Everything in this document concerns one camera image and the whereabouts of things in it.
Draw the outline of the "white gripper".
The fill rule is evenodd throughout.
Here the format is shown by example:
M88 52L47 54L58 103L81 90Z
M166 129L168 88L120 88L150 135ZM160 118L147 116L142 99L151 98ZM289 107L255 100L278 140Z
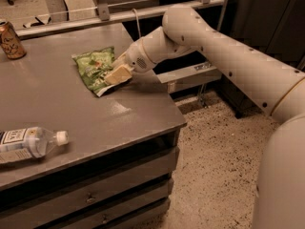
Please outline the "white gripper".
M156 66L147 56L143 40L138 39L131 43L126 53L122 53L112 62L113 71L105 77L105 81L111 85L118 85L132 78L132 69L137 73L146 73Z

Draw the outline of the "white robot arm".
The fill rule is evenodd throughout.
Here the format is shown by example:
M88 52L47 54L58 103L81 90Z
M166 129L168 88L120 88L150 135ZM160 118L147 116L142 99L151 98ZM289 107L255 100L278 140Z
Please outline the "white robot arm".
M263 152L253 229L305 229L305 73L211 28L191 7L169 7L162 26L132 43L105 81L123 83L134 72L200 52L280 127Z

